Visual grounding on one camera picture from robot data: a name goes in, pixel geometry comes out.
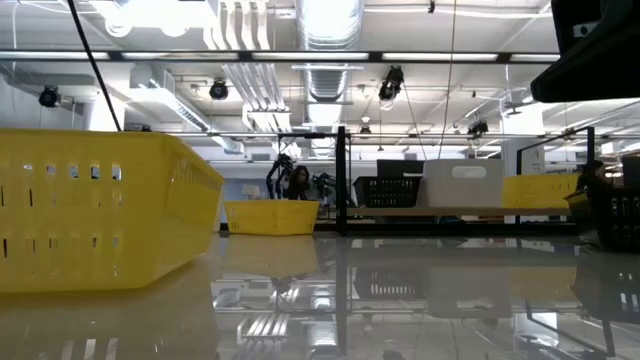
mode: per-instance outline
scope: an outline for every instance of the air duct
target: air duct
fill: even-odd
[[[302,50],[356,50],[364,0],[298,0],[298,36]],[[341,70],[306,70],[309,122],[331,126],[339,122],[349,73]]]

